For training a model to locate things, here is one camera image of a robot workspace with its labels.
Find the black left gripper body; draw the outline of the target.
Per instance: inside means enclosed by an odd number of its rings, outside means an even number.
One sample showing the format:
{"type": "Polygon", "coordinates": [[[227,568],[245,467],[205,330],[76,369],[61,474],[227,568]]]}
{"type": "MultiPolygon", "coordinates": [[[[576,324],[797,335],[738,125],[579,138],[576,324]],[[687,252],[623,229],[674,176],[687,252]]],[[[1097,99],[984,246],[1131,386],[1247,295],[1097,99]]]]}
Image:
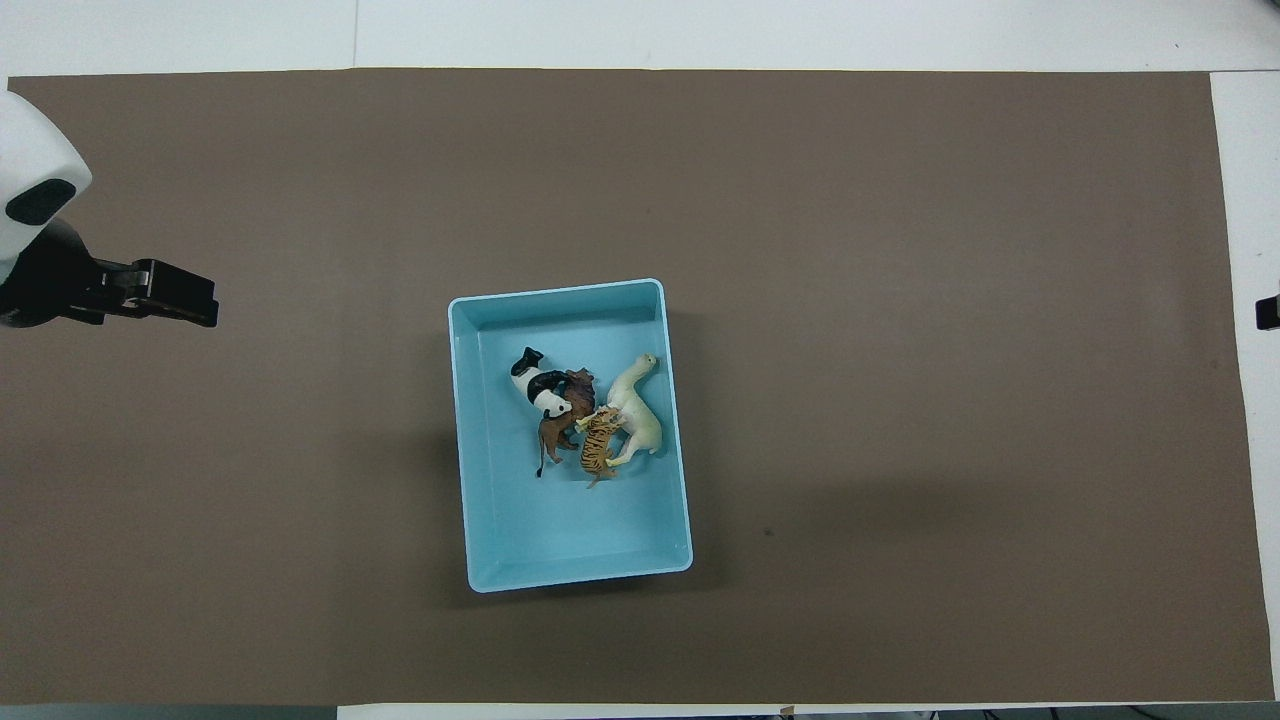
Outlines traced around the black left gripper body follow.
{"type": "Polygon", "coordinates": [[[123,290],[105,279],[127,268],[92,258],[70,223],[54,219],[19,254],[3,282],[1,323],[32,328],[59,316],[91,325],[101,325],[106,315],[141,319],[141,310],[124,306],[123,290]]]}

